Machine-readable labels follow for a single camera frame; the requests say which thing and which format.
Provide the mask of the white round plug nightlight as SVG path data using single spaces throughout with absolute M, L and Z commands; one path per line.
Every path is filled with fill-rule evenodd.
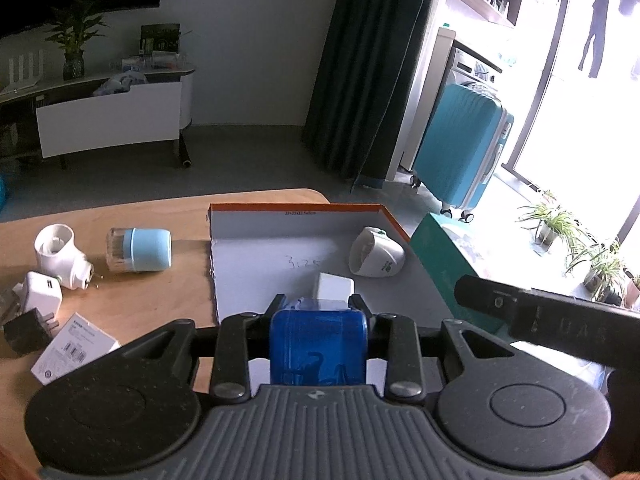
M 401 244 L 374 226 L 362 229 L 348 256 L 349 271 L 365 278 L 390 278 L 402 270 L 405 262 Z

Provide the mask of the teal suitcase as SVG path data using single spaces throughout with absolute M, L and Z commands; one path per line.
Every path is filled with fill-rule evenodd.
M 506 147 L 514 117 L 484 84 L 448 84 L 413 163 L 412 184 L 440 201 L 440 213 L 470 223 Z

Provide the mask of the white usb charger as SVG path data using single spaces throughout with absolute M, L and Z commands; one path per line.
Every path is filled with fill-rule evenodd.
M 355 283 L 351 278 L 320 272 L 314 281 L 312 296 L 318 301 L 347 302 L 355 292 Z

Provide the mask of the white round socket adapter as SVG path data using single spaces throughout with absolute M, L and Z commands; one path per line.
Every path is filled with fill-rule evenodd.
M 94 266 L 75 245 L 75 232 L 64 223 L 45 226 L 34 241 L 39 272 L 57 278 L 70 290 L 87 289 Z

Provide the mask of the light blue toothpick jar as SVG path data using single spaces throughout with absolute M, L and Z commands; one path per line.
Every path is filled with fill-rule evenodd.
M 111 228 L 106 264 L 115 273 L 160 272 L 172 265 L 171 232 L 165 229 Z

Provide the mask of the white cube plug charger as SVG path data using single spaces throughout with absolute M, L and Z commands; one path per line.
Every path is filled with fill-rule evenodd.
M 63 294 L 57 278 L 29 271 L 24 280 L 15 284 L 12 290 L 18 298 L 20 305 L 18 312 L 21 314 L 37 310 L 47 322 L 53 322 L 58 317 Z

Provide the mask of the green picture frame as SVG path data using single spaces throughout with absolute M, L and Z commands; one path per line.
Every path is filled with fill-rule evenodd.
M 145 56 L 151 56 L 154 52 L 178 53 L 180 36 L 179 23 L 142 25 L 139 53 Z

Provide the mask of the black plug adapter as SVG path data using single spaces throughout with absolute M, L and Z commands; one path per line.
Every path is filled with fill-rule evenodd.
M 41 315 L 37 309 L 26 311 L 2 326 L 4 338 L 18 356 L 44 350 L 58 327 L 53 313 Z

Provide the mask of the white wifi router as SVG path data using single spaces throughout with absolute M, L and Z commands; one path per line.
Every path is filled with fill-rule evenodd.
M 43 76 L 44 52 L 21 54 L 9 59 L 9 84 L 1 90 L 2 96 L 35 87 Z

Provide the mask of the orange-edged cardboard box tray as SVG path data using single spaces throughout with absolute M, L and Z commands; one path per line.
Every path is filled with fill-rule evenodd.
M 374 313 L 393 312 L 416 324 L 439 326 L 451 311 L 410 237 L 378 204 L 213 204 L 209 207 L 209 274 L 213 318 L 265 312 L 277 294 L 308 297 L 319 273 L 347 278 L 348 256 L 360 232 L 380 228 L 405 249 L 392 278 L 354 279 L 356 293 Z

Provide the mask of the white barcode product box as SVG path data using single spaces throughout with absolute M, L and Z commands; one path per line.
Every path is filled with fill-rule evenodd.
M 43 350 L 30 372 L 41 385 L 47 385 L 119 347 L 117 339 L 74 313 Z

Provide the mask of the dark green curtain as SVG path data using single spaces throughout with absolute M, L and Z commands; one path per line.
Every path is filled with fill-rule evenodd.
M 320 169 L 382 185 L 432 1 L 336 0 L 302 133 Z

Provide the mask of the blue plastic case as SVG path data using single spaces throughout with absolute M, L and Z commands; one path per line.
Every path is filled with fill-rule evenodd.
M 274 312 L 270 382 L 279 386 L 360 386 L 366 382 L 368 320 L 344 301 L 303 299 Z

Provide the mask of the white tv cabinet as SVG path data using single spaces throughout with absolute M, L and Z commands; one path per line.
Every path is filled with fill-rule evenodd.
M 1 113 L 19 108 L 36 127 L 42 157 L 58 157 L 129 144 L 170 142 L 177 164 L 191 166 L 184 130 L 191 123 L 195 68 L 146 70 L 144 84 L 96 96 L 111 75 L 38 82 L 3 92 Z

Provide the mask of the teal product box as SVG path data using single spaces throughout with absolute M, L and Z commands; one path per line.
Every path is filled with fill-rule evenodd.
M 454 286 L 463 275 L 489 276 L 489 260 L 482 253 L 486 245 L 476 229 L 441 214 L 427 214 L 413 232 L 410 246 L 455 318 L 498 333 L 500 320 L 461 307 L 454 298 Z

